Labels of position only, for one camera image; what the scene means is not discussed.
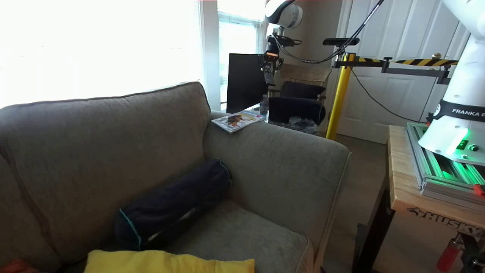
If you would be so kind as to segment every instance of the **wooden table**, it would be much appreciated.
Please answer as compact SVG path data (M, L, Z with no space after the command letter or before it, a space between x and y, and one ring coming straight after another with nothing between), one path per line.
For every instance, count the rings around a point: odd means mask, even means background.
M369 223L357 226L353 273L375 272L372 266L395 212L439 222L460 233L482 238L480 243L485 243L485 212L420 194L405 130L404 127L389 126L386 176Z

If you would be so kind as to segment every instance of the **magazine cover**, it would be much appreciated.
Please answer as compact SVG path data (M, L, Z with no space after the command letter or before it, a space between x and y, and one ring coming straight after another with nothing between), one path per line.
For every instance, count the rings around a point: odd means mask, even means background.
M213 119L212 122L217 124L222 129L234 133L247 125L258 122L264 119L265 116L260 115L256 112L251 111L241 111L237 112L236 114L232 114L229 116L221 117L218 119Z

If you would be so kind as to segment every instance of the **window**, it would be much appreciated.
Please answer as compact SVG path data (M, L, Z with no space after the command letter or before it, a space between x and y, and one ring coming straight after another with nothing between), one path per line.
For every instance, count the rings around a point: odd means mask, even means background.
M230 53L263 53L265 0L218 0L221 109L226 109Z
M202 81L198 0L0 1L0 108Z

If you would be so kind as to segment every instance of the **black monitor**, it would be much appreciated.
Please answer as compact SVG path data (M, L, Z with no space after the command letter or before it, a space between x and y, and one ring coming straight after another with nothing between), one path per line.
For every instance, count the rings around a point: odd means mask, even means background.
M258 54L229 54L227 112L234 114L261 101L268 85L259 66Z

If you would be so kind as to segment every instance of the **water bottle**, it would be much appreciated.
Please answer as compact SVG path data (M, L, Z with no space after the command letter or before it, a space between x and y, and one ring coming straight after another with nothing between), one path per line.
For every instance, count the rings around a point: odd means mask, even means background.
M266 116L268 114L268 110L270 109L270 100L268 99L268 95L264 94L261 102L259 103L259 114Z

